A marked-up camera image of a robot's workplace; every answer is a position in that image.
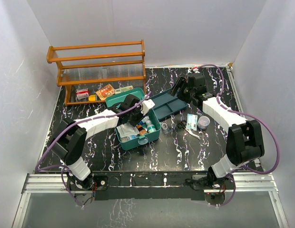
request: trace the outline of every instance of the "metal frame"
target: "metal frame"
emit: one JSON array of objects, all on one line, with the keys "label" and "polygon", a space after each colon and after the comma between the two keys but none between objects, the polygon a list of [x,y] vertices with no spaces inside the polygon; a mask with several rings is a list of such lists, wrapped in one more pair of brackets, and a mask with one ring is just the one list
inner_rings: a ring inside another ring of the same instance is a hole
[{"label": "metal frame", "polygon": [[[128,172],[127,175],[134,176],[141,175],[147,172]],[[157,172],[158,174],[165,173],[166,178],[169,179],[169,172]],[[100,172],[99,175],[108,175],[108,172]],[[236,191],[240,192],[250,192],[250,191],[277,191],[275,181],[272,174],[259,175],[253,172],[236,172],[233,174],[236,182]],[[67,176],[64,174],[64,181],[67,182]],[[149,186],[149,188],[170,188],[176,187],[174,185],[165,186]],[[129,188],[130,186],[118,186],[120,188]],[[135,186],[136,188],[146,188],[146,186]],[[204,189],[204,192],[218,192],[218,190],[213,189]],[[30,174],[26,179],[26,183],[23,188],[23,193],[67,193],[65,187],[62,183],[60,174]],[[91,191],[73,191],[73,193],[88,193],[91,194]]]},{"label": "metal frame", "polygon": [[[168,66],[168,67],[194,67],[194,66],[195,65]],[[234,82],[234,77],[233,77],[231,68],[228,65],[218,65],[218,66],[227,68],[228,76],[229,76],[231,86],[235,95],[236,104],[239,110],[242,112],[243,108],[239,100],[239,96],[236,90],[236,85]],[[138,172],[128,172],[129,175],[132,175],[135,173],[138,173]],[[278,196],[277,186],[272,174],[259,175],[253,172],[236,172],[233,174],[233,176],[236,182],[236,191],[241,191],[241,192],[268,191],[279,226],[282,228],[289,227],[284,211],[283,211],[283,207],[281,205],[281,202]],[[153,186],[153,187],[169,188],[169,186]],[[204,193],[214,192],[214,191],[216,190],[205,189]],[[28,207],[28,203],[30,200],[30,195],[32,193],[68,193],[68,192],[65,191],[60,174],[30,174],[28,175],[26,182],[24,184],[19,208],[17,210],[16,216],[12,225],[13,228],[20,228],[22,226],[24,218],[25,218],[26,210]],[[81,190],[81,191],[73,191],[73,193],[91,193],[91,191]]]}]

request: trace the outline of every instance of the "table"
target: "table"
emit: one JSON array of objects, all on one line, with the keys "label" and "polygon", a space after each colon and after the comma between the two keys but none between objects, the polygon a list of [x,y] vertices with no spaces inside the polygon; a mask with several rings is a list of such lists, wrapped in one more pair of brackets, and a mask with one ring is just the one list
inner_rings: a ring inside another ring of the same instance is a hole
[{"label": "table", "polygon": [[[238,110],[240,103],[233,76],[228,67],[221,69],[226,86],[222,100]],[[218,72],[214,68],[204,68],[201,72],[206,76],[208,90],[218,92],[221,84]],[[147,69],[147,88],[155,95],[170,88],[178,75],[186,73],[187,68]],[[64,89],[61,89],[47,139],[63,118],[84,118],[105,109],[102,104],[65,107],[63,97]],[[189,175],[193,171],[206,171],[225,154],[226,133],[212,120],[206,131],[197,132],[201,141],[193,138],[176,127],[186,119],[187,113],[202,115],[196,107],[189,105],[186,110],[166,120],[172,126],[171,134],[161,133],[157,141],[130,151],[121,149],[113,129],[95,135],[86,142],[83,158],[93,171],[105,174],[176,171]],[[41,167],[54,164],[61,162],[49,154]],[[82,211],[75,207],[75,202],[64,190],[58,171],[52,169],[51,174],[31,174],[27,177],[13,227],[79,227],[84,224],[92,227],[288,227],[271,174],[235,173],[236,195],[219,210],[206,206],[206,202],[190,199],[117,198],[95,201]],[[89,197],[78,193],[77,198],[82,197],[79,200],[83,202]],[[226,190],[226,199],[230,196],[231,190]]]},{"label": "table", "polygon": [[[152,95],[169,89],[176,82],[178,76],[185,76],[189,68],[147,68],[147,90]],[[238,111],[236,96],[229,78],[229,68],[221,67],[225,79],[223,102],[233,110]],[[222,82],[219,72],[214,67],[201,70],[206,78],[207,89],[217,93]],[[51,137],[60,121],[65,118],[81,119],[102,112],[105,104],[64,105],[65,89],[61,88],[58,102],[49,128],[48,138]],[[157,141],[144,146],[124,151],[119,145],[114,129],[101,132],[87,140],[83,149],[83,159],[93,171],[206,171],[208,167],[220,160],[226,152],[227,134],[217,122],[211,123],[205,131],[197,131],[201,140],[194,138],[183,129],[178,129],[177,124],[187,119],[187,114],[203,113],[193,104],[172,115],[165,120],[172,132],[165,135],[160,133]],[[61,164],[58,157],[49,153],[41,167]]]}]

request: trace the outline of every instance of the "white wall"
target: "white wall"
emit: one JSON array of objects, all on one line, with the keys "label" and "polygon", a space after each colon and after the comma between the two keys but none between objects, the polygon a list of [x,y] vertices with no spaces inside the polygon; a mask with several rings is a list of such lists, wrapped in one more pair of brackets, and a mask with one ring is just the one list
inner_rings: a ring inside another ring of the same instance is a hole
[{"label": "white wall", "polygon": [[[234,63],[245,110],[264,119],[276,133],[281,161],[274,177],[290,227],[295,228],[295,0],[268,1]],[[265,134],[266,169],[275,147]]]},{"label": "white wall", "polygon": [[145,40],[146,66],[234,62],[266,0],[27,0],[53,46]]},{"label": "white wall", "polygon": [[0,0],[0,228],[9,228],[57,94],[49,42],[25,0]]}]

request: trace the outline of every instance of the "plastic container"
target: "plastic container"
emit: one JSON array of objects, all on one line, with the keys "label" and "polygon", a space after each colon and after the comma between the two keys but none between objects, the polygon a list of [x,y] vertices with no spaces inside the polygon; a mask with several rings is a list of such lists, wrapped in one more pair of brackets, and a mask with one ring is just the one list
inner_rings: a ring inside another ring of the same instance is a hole
[{"label": "plastic container", "polygon": [[146,122],[146,124],[147,124],[147,132],[148,133],[152,133],[152,132],[155,132],[156,131],[155,125],[153,125],[150,120],[148,120]]},{"label": "plastic container", "polygon": [[161,129],[162,129],[162,132],[164,134],[168,134],[172,131],[172,129],[170,129],[168,126],[167,126],[167,123],[162,123],[161,124]]},{"label": "plastic container", "polygon": [[205,130],[207,129],[207,127],[209,126],[210,124],[210,119],[206,116],[201,116],[199,119],[198,119],[198,122],[197,122],[197,126],[201,129],[201,130]]},{"label": "plastic container", "polygon": [[[107,97],[105,100],[106,105],[108,107],[111,107],[113,104],[116,104],[118,102],[123,102],[125,97],[128,94],[135,95],[139,99],[142,99],[145,96],[145,94],[141,88],[135,88],[135,89],[132,89],[132,90],[120,93],[120,94],[116,94],[116,95],[112,95],[110,97]],[[144,145],[148,142],[155,141],[159,138],[161,126],[160,126],[160,123],[157,119],[157,116],[156,116],[154,110],[150,110],[148,112],[147,116],[149,116],[149,119],[155,125],[155,129],[156,129],[155,132],[147,133],[143,136],[136,137],[135,139],[132,139],[132,140],[129,140],[126,142],[122,142],[118,131],[115,129],[116,133],[117,133],[118,140],[119,140],[123,150],[127,151],[127,150],[133,149],[135,147],[138,147],[140,145]]]},{"label": "plastic container", "polygon": [[145,116],[138,124],[142,125],[145,124],[149,120],[148,116]]}]

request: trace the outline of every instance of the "purple cable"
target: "purple cable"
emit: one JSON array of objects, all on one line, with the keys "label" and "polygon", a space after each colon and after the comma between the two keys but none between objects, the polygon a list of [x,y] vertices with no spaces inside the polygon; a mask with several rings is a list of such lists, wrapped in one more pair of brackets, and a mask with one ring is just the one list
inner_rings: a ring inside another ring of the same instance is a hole
[{"label": "purple cable", "polygon": [[262,120],[259,119],[258,117],[254,116],[254,115],[251,115],[251,114],[241,113],[241,112],[238,112],[238,111],[233,111],[233,110],[231,110],[231,109],[227,109],[227,108],[224,107],[222,104],[220,104],[220,99],[219,99],[219,97],[216,97],[216,100],[217,100],[218,104],[219,104],[223,109],[227,110],[228,112],[230,112],[230,113],[235,113],[235,114],[238,114],[238,115],[245,115],[245,116],[249,116],[249,117],[251,117],[251,118],[253,118],[253,119],[256,119],[257,121],[259,121],[259,122],[260,122],[260,123],[261,123],[261,124],[262,124],[262,125],[268,130],[268,131],[269,131],[269,133],[271,134],[271,136],[272,136],[272,138],[273,138],[273,140],[274,140],[274,142],[275,142],[275,147],[276,147],[276,161],[275,161],[274,166],[273,166],[270,170],[268,170],[268,171],[266,171],[266,172],[256,171],[256,170],[253,170],[253,169],[251,169],[251,168],[249,168],[249,167],[247,167],[247,166],[245,166],[245,165],[243,165],[242,167],[243,167],[244,169],[247,169],[247,170],[249,170],[249,171],[251,171],[251,172],[255,172],[255,173],[257,173],[257,174],[270,174],[271,172],[273,172],[273,171],[277,168],[277,166],[279,165],[280,157],[281,157],[281,150],[280,150],[279,142],[278,142],[278,139],[276,138],[275,134],[273,133],[273,131],[269,128],[269,126],[268,126],[264,121],[262,121]]},{"label": "purple cable", "polygon": [[213,67],[215,67],[215,68],[219,71],[219,75],[220,75],[220,77],[221,77],[221,79],[222,79],[222,84],[223,84],[223,86],[222,86],[221,90],[219,91],[219,93],[217,94],[217,96],[221,96],[221,95],[223,94],[223,92],[224,92],[224,88],[225,88],[225,80],[224,80],[223,72],[222,72],[221,69],[220,69],[217,65],[215,65],[215,64],[203,64],[203,65],[197,66],[197,69],[200,69],[200,68],[202,68],[202,67],[207,67],[207,66],[213,66]]},{"label": "purple cable", "polygon": [[88,122],[88,121],[91,121],[91,120],[97,120],[97,119],[101,119],[101,118],[111,118],[111,117],[115,117],[115,116],[120,116],[120,115],[123,115],[125,113],[128,113],[130,111],[132,111],[133,109],[135,109],[138,105],[141,105],[142,102],[144,102],[151,94],[151,91],[148,92],[147,95],[145,95],[145,97],[138,102],[138,104],[135,104],[133,107],[121,112],[121,113],[118,113],[118,114],[113,114],[113,115],[108,115],[108,116],[96,116],[92,119],[86,119],[86,120],[81,120],[81,121],[78,121],[78,122],[74,122],[73,124],[69,125],[67,128],[65,128],[58,136],[57,138],[54,139],[54,141],[51,143],[51,145],[47,148],[47,150],[45,151],[45,153],[43,154],[43,156],[41,157],[41,159],[38,161],[36,167],[35,167],[35,171],[36,172],[39,172],[39,171],[42,171],[42,170],[49,170],[51,168],[49,168],[50,166],[48,167],[45,167],[45,168],[42,168],[42,169],[39,169],[39,166],[41,165],[41,163],[43,162],[43,160],[45,159],[45,157],[47,156],[47,154],[50,152],[50,150],[52,149],[52,147],[54,146],[54,144],[70,129],[72,128],[73,126],[77,125],[77,124],[81,124],[81,123],[85,123],[85,122]]},{"label": "purple cable", "polygon": [[231,197],[226,202],[224,202],[223,204],[221,204],[220,206],[227,205],[232,200],[232,198],[235,195],[235,191],[236,191],[235,180],[233,179],[233,177],[227,177],[227,178],[233,182],[233,192],[232,192]]},{"label": "purple cable", "polygon": [[40,171],[46,171],[46,170],[50,170],[52,168],[58,168],[58,167],[63,167],[62,171],[61,171],[61,178],[62,178],[62,182],[64,184],[64,187],[66,189],[66,191],[71,195],[71,197],[82,207],[84,208],[84,204],[82,204],[80,201],[77,200],[77,198],[72,194],[72,192],[70,191],[70,189],[67,187],[67,184],[65,183],[64,181],[64,177],[63,177],[63,173],[64,173],[64,169],[67,169],[68,170],[68,167],[65,166],[65,165],[51,165],[51,166],[47,166],[47,167],[44,167],[44,168],[40,168],[39,169],[39,166],[41,165],[41,163],[43,162],[43,160],[45,159],[46,155],[50,152],[51,148],[54,146],[54,144],[60,139],[60,137],[62,137],[62,135],[64,135],[70,128],[72,128],[73,126],[77,125],[77,124],[81,124],[81,123],[85,123],[85,122],[88,122],[88,121],[91,121],[91,120],[96,120],[96,119],[101,119],[101,118],[111,118],[111,117],[114,117],[114,116],[120,116],[120,115],[123,115],[125,113],[128,113],[130,112],[131,110],[135,109],[138,105],[141,105],[142,102],[144,102],[146,99],[148,99],[148,97],[150,96],[151,94],[151,91],[148,92],[147,95],[145,95],[145,97],[139,101],[137,104],[135,104],[133,107],[121,112],[121,113],[118,113],[118,114],[114,114],[114,115],[108,115],[108,116],[97,116],[97,117],[94,117],[92,119],[86,119],[86,120],[81,120],[81,121],[78,121],[78,122],[75,122],[73,124],[71,124],[70,126],[68,126],[67,128],[65,128],[58,136],[57,138],[54,139],[54,141],[52,142],[52,144],[47,148],[47,150],[45,151],[45,153],[43,154],[43,156],[41,157],[41,159],[39,160],[38,164],[36,165],[35,167],[35,171],[36,172],[40,172]]},{"label": "purple cable", "polygon": [[66,189],[66,191],[68,191],[68,193],[71,195],[71,197],[82,207],[82,208],[84,208],[84,204],[83,203],[81,203],[79,200],[77,200],[77,198],[72,194],[72,192],[70,191],[70,189],[67,187],[67,184],[65,183],[65,181],[64,181],[64,177],[63,177],[63,173],[64,173],[64,169],[68,169],[68,167],[67,166],[63,166],[63,169],[62,169],[62,171],[61,171],[61,178],[62,178],[62,182],[63,182],[63,184],[64,184],[64,186],[65,186],[65,189]]}]

